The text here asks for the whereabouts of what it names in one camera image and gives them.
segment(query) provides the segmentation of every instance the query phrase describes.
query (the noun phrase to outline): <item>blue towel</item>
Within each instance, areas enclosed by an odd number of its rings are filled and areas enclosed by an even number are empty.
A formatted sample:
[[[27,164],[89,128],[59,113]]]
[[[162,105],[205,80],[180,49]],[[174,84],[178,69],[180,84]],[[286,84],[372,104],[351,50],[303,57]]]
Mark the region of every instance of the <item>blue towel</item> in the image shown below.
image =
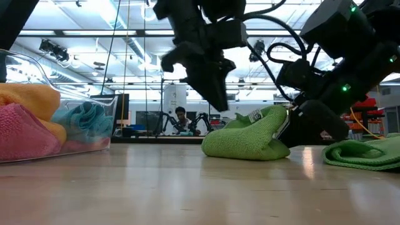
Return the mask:
[[[111,137],[114,118],[106,116],[102,106],[84,102],[72,110],[57,110],[51,121],[65,128],[67,140],[93,143]]]

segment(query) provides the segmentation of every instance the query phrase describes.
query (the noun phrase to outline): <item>white sticker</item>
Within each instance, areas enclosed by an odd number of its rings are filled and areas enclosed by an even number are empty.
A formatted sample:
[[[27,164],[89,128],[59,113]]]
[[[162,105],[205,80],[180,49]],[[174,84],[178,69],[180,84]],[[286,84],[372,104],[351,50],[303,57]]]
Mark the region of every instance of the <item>white sticker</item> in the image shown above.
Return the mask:
[[[251,123],[255,123],[259,121],[261,118],[263,118],[263,113],[259,109],[256,109],[253,112],[250,112],[249,114],[249,119]]]

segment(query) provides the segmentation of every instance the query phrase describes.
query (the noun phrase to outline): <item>ceiling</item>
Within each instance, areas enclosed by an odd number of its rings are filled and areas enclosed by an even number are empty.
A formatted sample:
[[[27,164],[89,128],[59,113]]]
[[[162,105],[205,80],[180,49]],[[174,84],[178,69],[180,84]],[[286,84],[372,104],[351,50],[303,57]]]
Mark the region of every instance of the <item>ceiling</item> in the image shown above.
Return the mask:
[[[246,12],[270,8],[271,3],[277,2],[278,0],[247,0]],[[279,18],[299,31],[320,2],[320,0],[287,0],[283,6],[269,15]],[[159,72],[158,58],[174,48],[171,36],[173,33],[171,33],[168,20],[158,21],[153,10],[150,7],[146,8],[144,1],[140,0],[80,0],[80,4],[81,7],[78,7],[76,0],[40,0],[15,44],[56,63],[53,57],[43,56],[43,52],[39,50],[41,41],[48,39],[53,44],[66,48],[70,55],[71,59],[68,62],[59,63],[59,66],[94,82],[102,82],[105,71],[95,70],[96,66],[93,62],[104,64],[108,62],[106,77],[113,78],[116,82],[123,82],[124,75],[126,75],[126,82],[144,82],[145,80],[160,82],[162,73]],[[119,19],[116,29],[119,35],[112,38],[110,35],[96,34],[99,31],[112,31],[118,5]],[[277,24],[260,19],[246,21],[245,24],[249,34],[250,31],[265,34],[264,37],[251,36],[248,41],[252,45],[260,39],[266,46],[284,42],[297,47],[291,37],[273,36],[274,32],[287,34]],[[157,33],[157,35],[126,38],[124,30],[127,29],[132,33],[141,30],[146,34]],[[57,34],[59,30],[63,30],[63,34],[67,34],[66,31],[68,31],[80,36],[46,35],[47,33]],[[309,60],[314,57],[315,50],[316,48],[308,55]],[[271,82],[260,62],[249,62],[248,48],[227,49],[224,50],[224,55],[225,58],[234,61],[237,67],[229,73],[227,82],[237,82],[239,78],[244,78],[249,83]],[[290,61],[298,58],[297,55],[283,48],[277,48],[272,55],[275,58]],[[147,56],[151,58],[151,62],[144,60]],[[319,69],[329,69],[334,62],[323,52],[318,59],[316,67]],[[281,65],[270,61],[267,64],[277,75]],[[164,73],[164,77],[179,79],[186,76],[182,66],[176,65],[175,68],[174,73]]]

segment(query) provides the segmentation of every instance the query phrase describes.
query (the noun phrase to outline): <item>yellow towel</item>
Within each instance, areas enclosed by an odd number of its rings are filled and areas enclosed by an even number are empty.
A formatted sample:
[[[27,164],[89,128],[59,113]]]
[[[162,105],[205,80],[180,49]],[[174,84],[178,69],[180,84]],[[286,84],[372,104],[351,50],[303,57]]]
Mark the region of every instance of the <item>yellow towel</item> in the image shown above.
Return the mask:
[[[60,93],[45,84],[0,84],[0,106],[21,104],[34,114],[61,144],[67,138],[65,129],[50,122],[60,106]]]

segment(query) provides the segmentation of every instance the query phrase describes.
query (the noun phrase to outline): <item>green towel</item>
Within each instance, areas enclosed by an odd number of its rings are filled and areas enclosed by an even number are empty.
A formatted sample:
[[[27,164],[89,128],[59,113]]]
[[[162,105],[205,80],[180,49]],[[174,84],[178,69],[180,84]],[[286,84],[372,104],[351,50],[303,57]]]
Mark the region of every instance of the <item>green towel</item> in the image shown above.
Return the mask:
[[[290,150],[273,139],[273,134],[286,119],[282,106],[269,106],[262,111],[262,118],[251,123],[249,116],[231,121],[224,129],[209,133],[202,142],[202,151],[207,156],[247,159],[275,160],[290,155]]]
[[[386,139],[360,142],[345,140],[324,149],[325,163],[334,166],[383,171],[400,168],[400,134]]]

